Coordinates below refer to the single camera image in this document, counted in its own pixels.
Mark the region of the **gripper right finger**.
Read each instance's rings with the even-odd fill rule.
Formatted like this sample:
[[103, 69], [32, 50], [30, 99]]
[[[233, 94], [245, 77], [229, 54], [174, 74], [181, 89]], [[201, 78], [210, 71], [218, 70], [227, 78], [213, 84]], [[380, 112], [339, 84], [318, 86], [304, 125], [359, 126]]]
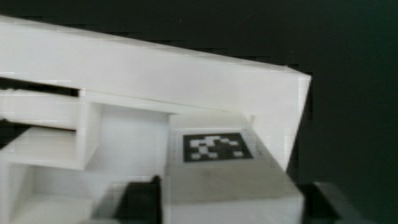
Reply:
[[371, 224], [332, 183], [300, 184], [304, 194], [302, 224]]

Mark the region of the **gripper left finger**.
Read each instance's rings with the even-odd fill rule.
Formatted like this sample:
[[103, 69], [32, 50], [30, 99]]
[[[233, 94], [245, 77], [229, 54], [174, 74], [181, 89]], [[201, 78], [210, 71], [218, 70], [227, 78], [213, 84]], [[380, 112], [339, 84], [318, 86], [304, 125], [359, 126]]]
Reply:
[[108, 190], [94, 217], [112, 224], [163, 224], [160, 176]]

